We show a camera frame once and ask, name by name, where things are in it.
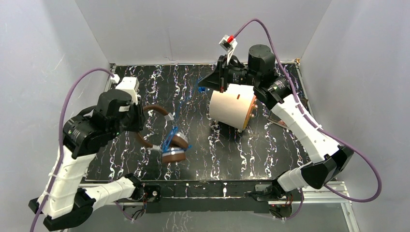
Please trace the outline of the brown silver headphones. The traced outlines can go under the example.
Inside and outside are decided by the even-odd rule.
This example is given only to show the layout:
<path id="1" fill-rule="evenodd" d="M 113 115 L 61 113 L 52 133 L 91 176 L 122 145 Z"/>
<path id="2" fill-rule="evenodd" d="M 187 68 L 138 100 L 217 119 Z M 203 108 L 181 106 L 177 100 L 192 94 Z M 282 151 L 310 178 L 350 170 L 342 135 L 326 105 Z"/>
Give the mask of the brown silver headphones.
<path id="1" fill-rule="evenodd" d="M 166 109 L 159 105 L 146 105 L 142 108 L 143 112 L 151 110 L 161 114 L 165 121 L 170 122 L 172 129 L 168 135 L 164 137 L 162 145 L 149 143 L 139 132 L 136 133 L 137 141 L 142 147 L 149 150 L 160 151 L 162 163 L 167 164 L 184 161 L 186 159 L 186 151 L 190 147 L 187 136 L 179 130 L 175 118 Z"/>

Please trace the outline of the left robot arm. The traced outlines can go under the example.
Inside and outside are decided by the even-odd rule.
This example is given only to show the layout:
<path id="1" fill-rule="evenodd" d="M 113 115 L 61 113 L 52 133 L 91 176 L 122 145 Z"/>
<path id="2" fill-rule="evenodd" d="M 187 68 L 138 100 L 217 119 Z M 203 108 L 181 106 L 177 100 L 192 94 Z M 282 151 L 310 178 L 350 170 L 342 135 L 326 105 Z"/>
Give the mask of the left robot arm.
<path id="1" fill-rule="evenodd" d="M 135 90 L 111 89 L 60 128 L 58 158 L 49 181 L 43 194 L 29 202 L 35 215 L 44 214 L 49 231 L 77 227 L 95 210 L 120 199 L 143 198 L 144 185 L 134 174 L 97 187 L 80 187 L 102 147 L 124 131 L 142 128 L 145 119 L 138 100 Z"/>

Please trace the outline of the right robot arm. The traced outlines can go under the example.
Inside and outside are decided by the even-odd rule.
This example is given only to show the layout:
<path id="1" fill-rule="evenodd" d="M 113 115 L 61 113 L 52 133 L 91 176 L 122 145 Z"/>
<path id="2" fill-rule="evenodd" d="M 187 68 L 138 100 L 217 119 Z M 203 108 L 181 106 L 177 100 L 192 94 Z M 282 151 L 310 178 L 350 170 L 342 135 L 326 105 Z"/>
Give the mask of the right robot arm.
<path id="1" fill-rule="evenodd" d="M 278 116 L 304 147 L 310 162 L 283 172 L 266 190 L 256 190 L 251 197 L 269 196 L 285 200 L 292 190 L 310 186 L 322 188 L 347 165 L 353 151 L 320 132 L 321 127 L 295 97 L 291 81 L 278 77 L 276 57 L 267 45 L 249 49 L 248 63 L 236 56 L 220 56 L 212 73 L 199 81 L 199 86 L 226 92 L 233 84 L 252 86 L 256 98 Z"/>

